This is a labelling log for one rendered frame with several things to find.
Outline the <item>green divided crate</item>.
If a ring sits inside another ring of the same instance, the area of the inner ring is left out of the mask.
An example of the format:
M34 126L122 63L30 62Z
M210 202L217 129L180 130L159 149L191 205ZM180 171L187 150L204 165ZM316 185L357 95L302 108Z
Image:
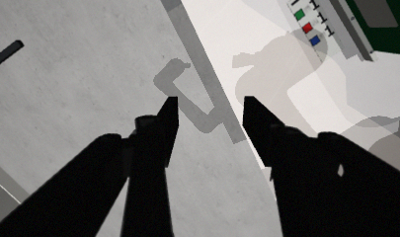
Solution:
M400 51L400 0L346 0L374 51Z

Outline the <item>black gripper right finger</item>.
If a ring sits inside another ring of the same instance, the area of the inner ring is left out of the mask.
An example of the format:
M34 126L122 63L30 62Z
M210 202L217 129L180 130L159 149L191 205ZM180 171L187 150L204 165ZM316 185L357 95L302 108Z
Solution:
M398 169L336 132L284 125L254 96L242 125L272 167L282 237L400 237Z

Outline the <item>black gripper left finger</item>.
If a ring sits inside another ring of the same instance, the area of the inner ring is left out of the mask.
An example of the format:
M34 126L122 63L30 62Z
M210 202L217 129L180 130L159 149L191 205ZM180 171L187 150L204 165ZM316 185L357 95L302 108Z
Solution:
M165 168L179 128L178 97L168 97L157 116L134 121L128 138L93 140L0 221L0 237L96 237L128 177L120 237L175 237Z

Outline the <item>white pick list strip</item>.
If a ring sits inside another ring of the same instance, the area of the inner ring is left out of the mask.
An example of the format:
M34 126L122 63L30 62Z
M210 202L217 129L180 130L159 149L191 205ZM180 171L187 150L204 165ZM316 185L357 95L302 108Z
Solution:
M289 0L287 6L322 63L344 49L319 0Z

